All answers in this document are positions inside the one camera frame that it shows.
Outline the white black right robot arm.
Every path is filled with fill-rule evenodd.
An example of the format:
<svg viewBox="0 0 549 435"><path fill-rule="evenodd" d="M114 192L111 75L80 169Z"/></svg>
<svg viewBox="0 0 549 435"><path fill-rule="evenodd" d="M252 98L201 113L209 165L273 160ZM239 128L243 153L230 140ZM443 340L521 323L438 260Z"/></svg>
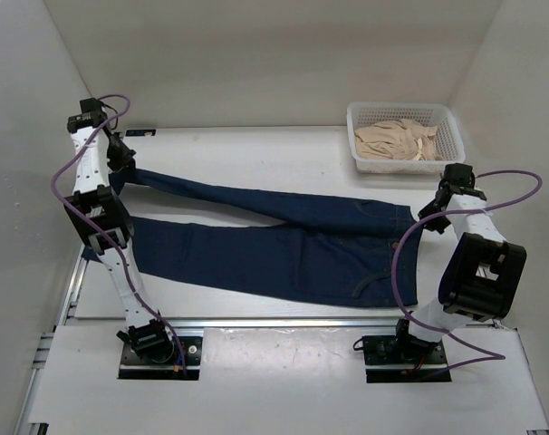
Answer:
<svg viewBox="0 0 549 435"><path fill-rule="evenodd" d="M483 212L482 193L442 193L420 212L427 218L451 210L449 217L436 217L425 229L439 234L452 226L457 246L441 277L438 296L399 320L391 350L402 362L428 357L441 338L472 321L484 323L505 318L512 306L527 259L524 247L512 244Z"/></svg>

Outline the dark blue denim trousers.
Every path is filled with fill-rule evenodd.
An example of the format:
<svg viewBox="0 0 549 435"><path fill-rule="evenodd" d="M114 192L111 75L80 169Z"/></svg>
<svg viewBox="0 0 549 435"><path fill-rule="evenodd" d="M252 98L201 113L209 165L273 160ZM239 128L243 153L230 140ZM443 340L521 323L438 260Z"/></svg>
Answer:
<svg viewBox="0 0 549 435"><path fill-rule="evenodd" d="M273 218L271 227L210 227L135 217L141 273L318 305L414 305L421 234L407 206L212 186L145 169L110 177L116 192L142 186Z"/></svg>

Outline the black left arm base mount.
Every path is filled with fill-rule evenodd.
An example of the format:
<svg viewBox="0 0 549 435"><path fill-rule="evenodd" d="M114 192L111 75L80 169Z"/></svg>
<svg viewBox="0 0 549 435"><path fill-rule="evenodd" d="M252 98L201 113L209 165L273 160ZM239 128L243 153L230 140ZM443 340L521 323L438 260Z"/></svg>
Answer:
<svg viewBox="0 0 549 435"><path fill-rule="evenodd" d="M118 378L120 380L140 381L183 381L199 380L203 353L203 335L181 335L179 341L183 347L186 367L183 367L182 356L174 342L152 356L138 355L130 347L126 333L119 331L118 338L123 342L120 354Z"/></svg>

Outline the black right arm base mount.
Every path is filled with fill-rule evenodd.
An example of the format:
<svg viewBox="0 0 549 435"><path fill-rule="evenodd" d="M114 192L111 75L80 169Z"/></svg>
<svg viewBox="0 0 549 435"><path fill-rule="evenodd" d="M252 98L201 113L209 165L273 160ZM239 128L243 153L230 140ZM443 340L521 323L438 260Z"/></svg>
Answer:
<svg viewBox="0 0 549 435"><path fill-rule="evenodd" d="M394 335L364 335L352 349L363 355L368 384L452 381L442 342L404 349Z"/></svg>

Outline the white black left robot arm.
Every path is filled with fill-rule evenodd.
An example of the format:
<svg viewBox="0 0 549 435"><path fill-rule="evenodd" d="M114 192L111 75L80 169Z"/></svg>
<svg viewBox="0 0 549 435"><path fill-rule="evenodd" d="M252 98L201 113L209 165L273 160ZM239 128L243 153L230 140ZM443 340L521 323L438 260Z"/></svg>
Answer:
<svg viewBox="0 0 549 435"><path fill-rule="evenodd" d="M75 185L66 213L83 244L106 268L123 306L126 327L118 337L150 363L168 363L175 342L160 312L151 306L132 249L134 227L110 176L135 167L135 152L111 132L107 114L92 110L70 117L67 131L74 149L86 150L76 162Z"/></svg>

